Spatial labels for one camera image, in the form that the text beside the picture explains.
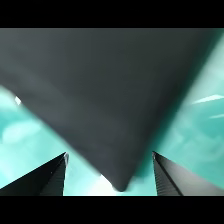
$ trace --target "dark triangular shape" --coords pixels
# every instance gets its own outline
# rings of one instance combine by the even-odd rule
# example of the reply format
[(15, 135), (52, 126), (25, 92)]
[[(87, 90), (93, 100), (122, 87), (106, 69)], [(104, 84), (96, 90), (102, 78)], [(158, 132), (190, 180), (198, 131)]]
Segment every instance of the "dark triangular shape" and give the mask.
[(224, 196), (224, 190), (153, 152), (156, 188), (161, 196)]
[(68, 154), (63, 153), (0, 190), (0, 196), (62, 196)]

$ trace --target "black cloth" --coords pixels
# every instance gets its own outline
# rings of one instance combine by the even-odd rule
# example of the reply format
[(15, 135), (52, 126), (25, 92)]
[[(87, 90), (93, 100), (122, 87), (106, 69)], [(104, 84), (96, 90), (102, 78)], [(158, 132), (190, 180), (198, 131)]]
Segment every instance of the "black cloth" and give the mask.
[(0, 29), (0, 83), (123, 191), (212, 33)]

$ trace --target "glossy surface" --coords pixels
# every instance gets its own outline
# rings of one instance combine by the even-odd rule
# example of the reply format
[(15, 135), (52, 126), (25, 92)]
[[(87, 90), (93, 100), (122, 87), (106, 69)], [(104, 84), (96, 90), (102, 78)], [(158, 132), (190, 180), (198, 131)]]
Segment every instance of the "glossy surface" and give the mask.
[(157, 195), (150, 153), (154, 150), (224, 188), (224, 36), (165, 134), (155, 137), (126, 192), (116, 192), (85, 159), (3, 87), (0, 118), (0, 187), (68, 152), (64, 195)]

